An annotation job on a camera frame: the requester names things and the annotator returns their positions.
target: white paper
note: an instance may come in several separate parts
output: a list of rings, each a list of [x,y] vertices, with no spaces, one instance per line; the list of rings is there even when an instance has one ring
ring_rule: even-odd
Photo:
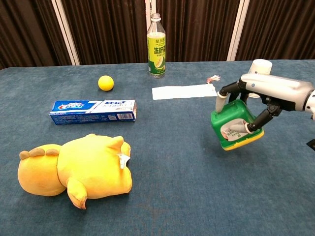
[[[152,88],[153,100],[216,96],[217,92],[213,84]]]

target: bottle label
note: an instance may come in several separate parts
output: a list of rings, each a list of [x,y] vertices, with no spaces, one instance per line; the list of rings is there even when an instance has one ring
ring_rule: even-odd
[[[149,71],[152,74],[165,72],[166,39],[165,33],[154,32],[147,35]]]
[[[222,136],[230,142],[238,140],[244,137],[245,135],[248,135],[248,133],[240,133],[240,132],[231,130],[230,127],[231,125],[234,125],[234,124],[245,125],[246,121],[241,118],[233,119],[229,121],[228,123],[224,124],[220,129]]]

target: brown curtain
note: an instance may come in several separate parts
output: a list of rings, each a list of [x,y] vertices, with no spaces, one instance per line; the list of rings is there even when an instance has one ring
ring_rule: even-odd
[[[147,61],[144,0],[63,0],[81,64]]]
[[[226,60],[239,0],[157,0],[167,61]]]
[[[236,60],[315,59],[315,0],[251,0]]]
[[[1,0],[0,30],[0,69],[71,64],[51,0]]]

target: robotic arm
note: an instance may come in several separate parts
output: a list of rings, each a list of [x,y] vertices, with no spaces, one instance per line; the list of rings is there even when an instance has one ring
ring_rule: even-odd
[[[278,116],[282,110],[306,111],[311,113],[311,119],[315,120],[315,88],[312,83],[261,74],[244,74],[237,82],[224,86],[218,92],[216,112],[221,112],[229,95],[228,102],[235,100],[241,94],[240,99],[246,104],[249,93],[258,94],[267,108],[256,117],[254,122],[232,125],[230,128],[232,130],[253,133],[274,116]]]

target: green container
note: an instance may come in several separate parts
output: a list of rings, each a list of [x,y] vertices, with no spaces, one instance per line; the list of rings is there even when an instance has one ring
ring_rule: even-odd
[[[220,113],[211,112],[212,128],[217,134],[222,148],[227,151],[249,144],[264,135],[262,128],[252,134],[239,133],[229,129],[233,124],[251,123],[254,119],[255,116],[251,114],[246,104],[240,99],[226,104]]]

